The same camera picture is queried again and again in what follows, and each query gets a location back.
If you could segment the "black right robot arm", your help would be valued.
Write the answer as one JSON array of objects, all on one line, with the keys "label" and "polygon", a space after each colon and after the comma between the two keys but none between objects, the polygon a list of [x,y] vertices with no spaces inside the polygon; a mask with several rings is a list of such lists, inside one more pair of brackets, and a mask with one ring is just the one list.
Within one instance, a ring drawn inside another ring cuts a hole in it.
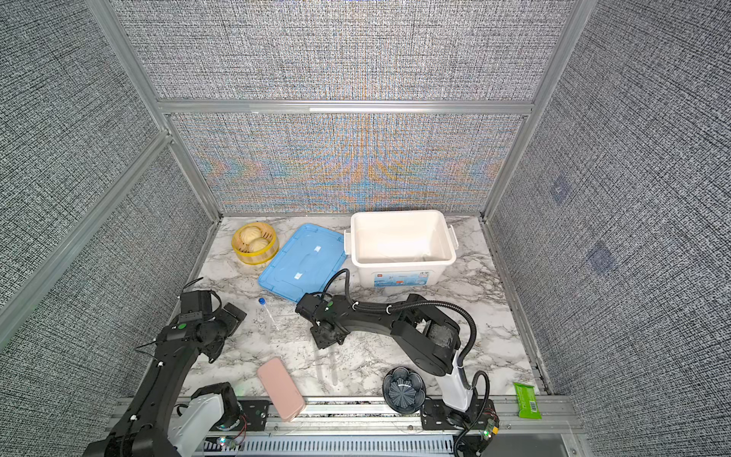
[{"label": "black right robot arm", "polygon": [[386,335],[416,367],[437,379],[447,407],[465,413],[473,403],[464,360],[476,342],[477,326],[463,308],[414,293],[394,303],[307,293],[295,312],[311,323],[310,333],[320,350],[344,344],[353,332]]}]

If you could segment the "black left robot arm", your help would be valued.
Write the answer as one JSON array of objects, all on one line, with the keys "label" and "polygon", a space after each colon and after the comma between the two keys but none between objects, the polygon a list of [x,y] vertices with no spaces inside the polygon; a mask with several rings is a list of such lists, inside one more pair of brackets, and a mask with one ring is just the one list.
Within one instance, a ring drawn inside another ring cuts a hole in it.
[{"label": "black left robot arm", "polygon": [[92,442],[86,456],[190,456],[212,428],[230,430],[241,423],[241,407],[230,383],[201,388],[177,422],[173,410],[190,368],[200,354],[214,362],[228,337],[247,314],[228,303],[209,319],[163,328],[154,344],[155,361],[126,412],[109,435]]}]

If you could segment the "clear plastic test tube rack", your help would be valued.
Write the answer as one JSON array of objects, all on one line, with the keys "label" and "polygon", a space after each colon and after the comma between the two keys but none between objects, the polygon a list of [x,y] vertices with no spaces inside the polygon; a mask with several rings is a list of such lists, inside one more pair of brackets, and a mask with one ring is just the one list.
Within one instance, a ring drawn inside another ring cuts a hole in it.
[{"label": "clear plastic test tube rack", "polygon": [[260,342],[268,345],[283,345],[296,342],[300,336],[299,323],[302,319],[294,313],[274,314],[279,331],[276,331],[266,312],[260,308],[256,311],[254,323],[251,325],[251,334]]}]

